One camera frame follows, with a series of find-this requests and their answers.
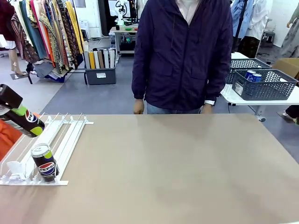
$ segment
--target purple windbreaker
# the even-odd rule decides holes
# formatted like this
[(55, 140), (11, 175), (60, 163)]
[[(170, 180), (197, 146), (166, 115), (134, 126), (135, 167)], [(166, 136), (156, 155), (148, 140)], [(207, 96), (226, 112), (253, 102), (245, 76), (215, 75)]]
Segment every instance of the purple windbreaker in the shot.
[(232, 41), (228, 0), (201, 0), (190, 25), (175, 0), (148, 0), (138, 27), (134, 97), (183, 111), (216, 100), (228, 75)]

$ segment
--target white cuff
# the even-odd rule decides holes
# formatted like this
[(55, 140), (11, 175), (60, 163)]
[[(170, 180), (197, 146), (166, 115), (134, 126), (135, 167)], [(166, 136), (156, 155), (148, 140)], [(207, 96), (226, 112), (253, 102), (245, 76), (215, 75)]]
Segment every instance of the white cuff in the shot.
[(205, 100), (205, 104), (214, 105), (214, 104), (215, 104), (215, 101), (212, 101), (212, 100)]

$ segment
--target person's left hand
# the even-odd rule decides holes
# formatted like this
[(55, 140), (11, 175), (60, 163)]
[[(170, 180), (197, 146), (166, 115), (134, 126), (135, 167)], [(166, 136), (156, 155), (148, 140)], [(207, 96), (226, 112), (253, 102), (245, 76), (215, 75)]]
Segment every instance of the person's left hand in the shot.
[(202, 108), (202, 114), (211, 114), (213, 113), (212, 111), (212, 105), (210, 104), (205, 104), (204, 107)]

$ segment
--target hand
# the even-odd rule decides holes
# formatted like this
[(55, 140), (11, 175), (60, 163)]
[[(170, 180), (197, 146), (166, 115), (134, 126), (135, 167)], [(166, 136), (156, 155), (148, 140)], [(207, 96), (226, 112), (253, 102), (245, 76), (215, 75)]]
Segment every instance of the hand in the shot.
[(143, 99), (136, 99), (134, 104), (134, 114), (143, 114), (144, 103)]
[(211, 114), (211, 113), (213, 113), (212, 105), (205, 104), (204, 107), (202, 108), (202, 114)]

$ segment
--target desk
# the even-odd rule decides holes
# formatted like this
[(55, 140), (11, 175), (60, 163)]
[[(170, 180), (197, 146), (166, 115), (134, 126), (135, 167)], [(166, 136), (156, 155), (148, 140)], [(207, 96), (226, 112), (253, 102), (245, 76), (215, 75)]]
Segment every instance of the desk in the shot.
[(133, 54), (135, 51), (133, 50), (123, 50), (121, 51), (120, 48), (120, 42), (121, 42), (121, 35), (124, 33), (137, 33), (137, 30), (134, 30), (134, 28), (137, 28), (138, 24), (133, 24), (131, 26), (120, 27), (120, 30), (116, 30), (116, 27), (112, 27), (110, 32), (115, 34), (115, 48), (116, 48), (116, 63), (118, 63), (119, 57), (121, 54)]
[(64, 172), (68, 186), (0, 186), (1, 223), (299, 220), (299, 165), (252, 115), (88, 118), (94, 125)]
[[(244, 59), (247, 58), (239, 52), (232, 54), (232, 59)], [(299, 87), (295, 86), (293, 92), (287, 100), (262, 100), (262, 101), (251, 101), (243, 100), (235, 91), (232, 89), (232, 84), (226, 84), (224, 89), (221, 91), (221, 95), (225, 98), (228, 103), (233, 105), (247, 105), (254, 106), (257, 105), (255, 109), (255, 115), (261, 120), (265, 121), (263, 117), (264, 111), (267, 105), (299, 105)]]

